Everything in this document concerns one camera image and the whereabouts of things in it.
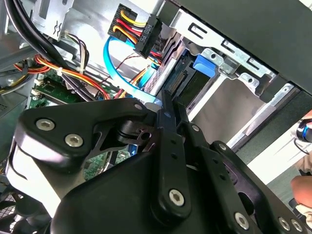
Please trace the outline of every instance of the black plastic bracket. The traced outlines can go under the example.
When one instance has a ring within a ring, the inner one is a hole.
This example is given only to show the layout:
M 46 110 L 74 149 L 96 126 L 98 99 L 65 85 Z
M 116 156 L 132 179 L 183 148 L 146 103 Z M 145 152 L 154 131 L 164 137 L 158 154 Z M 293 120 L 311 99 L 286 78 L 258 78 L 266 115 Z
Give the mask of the black plastic bracket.
M 155 187 L 151 208 L 159 222 L 165 226 L 172 226 L 190 215 L 191 198 L 183 138 L 176 133 L 176 117 L 170 93 L 162 91 L 161 100 L 163 108 L 157 112 L 157 134 L 154 134 L 148 146 L 149 151 L 155 154 Z
M 155 117 L 133 98 L 30 109 L 19 118 L 15 142 L 26 154 L 56 170 L 76 172 L 87 158 L 124 148 L 129 139 L 146 144 L 149 137 L 142 139 L 142 134 L 152 134 L 148 130 Z M 52 121 L 55 127 L 50 131 L 39 129 L 36 122 L 40 119 Z M 77 148 L 66 144 L 69 134 L 79 135 L 83 144 Z

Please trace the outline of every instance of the silver screw head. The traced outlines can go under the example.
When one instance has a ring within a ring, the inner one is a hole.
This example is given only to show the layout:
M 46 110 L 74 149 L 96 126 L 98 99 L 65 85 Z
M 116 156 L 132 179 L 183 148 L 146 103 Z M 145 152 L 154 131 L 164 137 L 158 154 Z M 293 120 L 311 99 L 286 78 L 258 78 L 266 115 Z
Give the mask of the silver screw head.
M 303 232 L 302 226 L 294 219 L 292 219 L 293 226 L 297 229 L 299 232 Z
M 290 231 L 291 227 L 289 226 L 288 222 L 286 222 L 286 220 L 282 217 L 278 218 L 278 221 L 280 223 L 280 225 L 286 230 L 286 231 Z
M 55 128 L 54 122 L 46 118 L 39 119 L 36 122 L 36 126 L 43 131 L 51 131 Z
M 143 107 L 141 107 L 139 104 L 135 104 L 135 107 L 139 110 L 143 110 Z
M 192 128 L 193 128 L 195 131 L 199 132 L 199 128 L 198 128 L 196 125 L 193 125 Z
M 169 191 L 169 198 L 176 206 L 184 205 L 184 196 L 176 189 L 171 189 Z
M 246 219 L 246 217 L 244 215 L 242 215 L 241 213 L 237 212 L 234 215 L 236 222 L 238 223 L 238 225 L 244 229 L 244 230 L 248 230 L 249 229 L 249 223 L 248 220 Z
M 65 137 L 65 142 L 70 147 L 78 148 L 83 145 L 83 139 L 77 134 L 69 134 Z
M 221 148 L 221 150 L 226 150 L 226 147 L 223 144 L 219 144 L 219 147 Z

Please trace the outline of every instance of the red wire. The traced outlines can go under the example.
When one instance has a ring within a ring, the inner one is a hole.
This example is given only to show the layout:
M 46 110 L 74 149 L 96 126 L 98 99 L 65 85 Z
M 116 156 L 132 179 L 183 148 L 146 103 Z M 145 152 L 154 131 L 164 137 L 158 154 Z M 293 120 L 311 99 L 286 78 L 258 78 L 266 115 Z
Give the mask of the red wire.
M 138 36 L 141 36 L 141 32 L 134 30 L 133 28 L 128 26 L 124 21 L 122 21 L 121 19 L 117 19 L 116 21 L 117 21 L 117 23 L 120 23 L 122 26 L 124 26 L 126 29 L 128 29 L 130 32 L 132 32 Z
M 160 58 L 161 59 L 161 55 L 157 54 L 156 52 L 154 51 L 151 51 L 151 54 L 157 58 Z
M 14 64 L 15 68 L 18 69 L 20 72 L 22 72 L 23 70 L 17 66 L 16 64 Z M 44 72 L 48 72 L 50 70 L 49 67 L 42 67 L 41 69 L 37 69 L 37 70 L 32 70 L 32 69 L 29 69 L 28 70 L 28 74 L 39 74 L 39 73 L 44 73 Z

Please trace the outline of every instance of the yellow wire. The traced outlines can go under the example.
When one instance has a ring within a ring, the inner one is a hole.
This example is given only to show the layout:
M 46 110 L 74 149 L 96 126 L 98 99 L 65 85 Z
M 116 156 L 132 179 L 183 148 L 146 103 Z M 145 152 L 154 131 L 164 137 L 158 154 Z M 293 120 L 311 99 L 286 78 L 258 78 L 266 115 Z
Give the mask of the yellow wire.
M 144 26 L 146 25 L 146 23 L 136 22 L 136 21 L 134 21 L 134 20 L 128 18 L 128 17 L 125 15 L 125 13 L 124 13 L 123 11 L 121 11 L 121 17 L 123 17 L 126 21 L 128 21 L 129 23 L 132 23 L 132 24 L 134 24 L 134 25 L 136 25 L 136 26 L 142 26 L 142 27 L 144 27 Z
M 148 57 L 150 61 L 152 61 L 152 63 L 154 63 L 157 66 L 160 66 L 160 64 L 158 62 L 155 62 L 154 59 L 152 59 L 151 57 Z
M 145 73 L 146 73 L 146 69 L 144 69 L 144 71 L 142 71 L 142 72 L 131 82 L 131 84 L 136 85 L 137 81 L 138 81 L 139 79 L 141 79 L 142 76 L 144 76 Z M 126 91 L 123 91 L 123 93 L 120 95 L 119 98 L 124 98 L 124 97 L 126 96 L 126 93 L 127 93 Z
M 116 29 L 118 29 L 119 31 L 121 31 L 124 35 L 126 35 L 134 44 L 137 44 L 137 39 L 135 37 L 133 37 L 132 35 L 130 35 L 129 33 L 127 33 L 123 28 L 121 28 L 120 26 L 116 25 L 113 27 L 113 31 L 115 32 Z M 152 61 L 152 63 L 154 63 L 157 66 L 160 66 L 160 64 L 158 62 L 155 62 L 152 58 L 148 57 L 150 61 Z
M 43 64 L 43 65 L 45 65 L 45 66 L 47 66 L 47 67 L 50 67 L 50 68 L 53 69 L 53 70 L 56 70 L 56 71 L 59 70 L 59 68 L 58 68 L 57 66 L 52 65 L 52 64 L 48 64 L 48 63 L 46 63 L 45 61 L 43 61 L 41 58 L 38 58 L 38 60 L 40 61 L 41 64 Z M 90 83 L 87 79 L 83 78 L 83 77 L 80 76 L 80 75 L 77 75 L 76 73 L 73 73 L 72 71 L 63 69 L 62 72 L 65 73 L 65 74 L 74 76 L 74 77 L 76 77 L 76 78 L 78 78 L 78 79 L 81 79 L 81 80 L 83 80 L 84 82 L 86 82 L 87 84 L 93 86 L 93 84 Z
M 11 87 L 14 87 L 14 86 L 17 86 L 21 81 L 23 81 L 23 79 L 25 78 L 26 76 L 22 76 L 21 78 L 19 78 L 16 82 L 14 82 Z
M 14 82 L 11 86 L 16 86 L 18 85 L 23 79 L 25 78 L 25 76 L 22 76 L 21 78 L 19 78 L 16 82 Z
M 123 28 L 121 28 L 120 26 L 116 25 L 113 27 L 113 31 L 115 32 L 116 29 L 118 29 L 119 31 L 121 31 L 124 35 L 126 35 L 134 44 L 137 44 L 137 39 L 135 39 L 132 35 L 130 35 L 129 33 L 127 33 Z

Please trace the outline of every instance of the black cable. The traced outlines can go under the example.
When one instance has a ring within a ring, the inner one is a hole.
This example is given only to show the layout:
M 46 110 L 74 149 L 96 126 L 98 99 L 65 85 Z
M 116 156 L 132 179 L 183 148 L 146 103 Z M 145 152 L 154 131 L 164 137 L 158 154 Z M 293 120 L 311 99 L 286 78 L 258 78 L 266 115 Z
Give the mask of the black cable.
M 22 5 L 20 4 L 19 0 L 4 0 L 5 7 L 8 13 L 8 16 L 15 27 L 16 31 L 21 35 L 21 37 L 31 46 L 33 47 L 39 54 L 41 54 L 42 57 L 44 57 L 46 60 L 52 61 L 56 64 L 61 65 L 62 67 L 67 68 L 67 64 L 63 64 L 63 58 L 58 54 L 58 58 L 61 57 L 60 61 L 56 61 L 54 57 L 51 56 L 51 54 L 48 53 L 47 50 L 52 52 L 52 55 L 54 55 L 54 51 L 56 50 L 54 46 L 51 45 L 51 43 L 35 28 L 35 26 L 32 24 L 32 22 L 29 20 L 28 16 L 23 17 L 24 10 L 21 9 Z M 25 19 L 24 22 L 20 21 L 20 16 L 18 12 L 22 13 L 21 16 L 23 19 Z M 67 75 L 62 76 L 63 79 L 73 88 L 80 88 L 80 82 L 76 81 L 72 78 L 70 78 Z M 91 101 L 95 100 L 95 98 L 85 89 L 82 88 L 81 90 L 76 91 L 77 94 L 79 94 L 84 100 Z
M 11 20 L 11 23 L 13 24 L 14 28 L 18 32 L 18 34 L 25 40 L 27 43 L 33 47 L 41 56 L 43 56 L 45 59 L 50 60 L 50 56 L 47 54 L 47 52 L 39 45 L 34 43 L 34 39 L 31 38 L 31 36 L 25 31 L 25 28 L 20 24 L 18 21 L 18 17 L 16 15 L 16 12 L 14 11 L 14 3 L 12 0 L 4 0 L 4 5 L 7 11 L 7 14 Z
M 298 148 L 298 150 L 300 150 L 301 152 L 305 153 L 306 155 L 310 155 L 309 152 L 304 151 L 303 149 L 301 149 L 298 144 L 297 144 L 297 139 L 293 140 L 294 145 Z
M 29 30 L 29 33 L 31 35 L 34 35 L 34 37 L 40 42 L 42 47 L 47 51 L 47 53 L 54 59 L 58 65 L 61 67 L 64 67 L 68 69 L 67 64 L 63 57 L 59 54 L 57 49 L 52 45 L 51 42 L 47 40 L 47 38 L 42 35 L 39 30 L 34 26 L 34 24 L 30 21 L 27 13 L 25 12 L 24 7 L 22 6 L 20 0 L 13 0 L 16 10 L 20 16 L 20 19 L 22 23 L 25 25 L 25 27 Z

